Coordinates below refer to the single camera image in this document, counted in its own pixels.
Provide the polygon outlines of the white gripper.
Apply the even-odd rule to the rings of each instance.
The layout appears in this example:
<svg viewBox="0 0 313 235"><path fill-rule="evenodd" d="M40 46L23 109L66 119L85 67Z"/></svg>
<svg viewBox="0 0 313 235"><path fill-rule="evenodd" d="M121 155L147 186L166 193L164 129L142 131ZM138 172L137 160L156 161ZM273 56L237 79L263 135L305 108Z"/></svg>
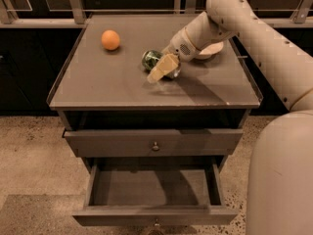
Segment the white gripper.
<svg viewBox="0 0 313 235"><path fill-rule="evenodd" d="M180 62L189 62L200 51L194 46L189 39L185 29L179 30L169 41L169 44L162 50L165 54L159 59L152 59L147 62L149 83L156 83L164 76L176 78L180 72Z"/></svg>

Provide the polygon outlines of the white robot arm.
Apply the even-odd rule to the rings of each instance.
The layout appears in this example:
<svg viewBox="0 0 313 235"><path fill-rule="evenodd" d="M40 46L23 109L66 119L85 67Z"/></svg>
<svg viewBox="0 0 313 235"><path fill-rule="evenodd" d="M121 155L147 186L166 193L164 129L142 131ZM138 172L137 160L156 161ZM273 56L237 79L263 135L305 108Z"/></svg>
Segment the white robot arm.
<svg viewBox="0 0 313 235"><path fill-rule="evenodd" d="M313 59L259 19L246 0L206 0L148 75L154 83L207 46L237 36L288 109L250 157L246 235L313 235Z"/></svg>

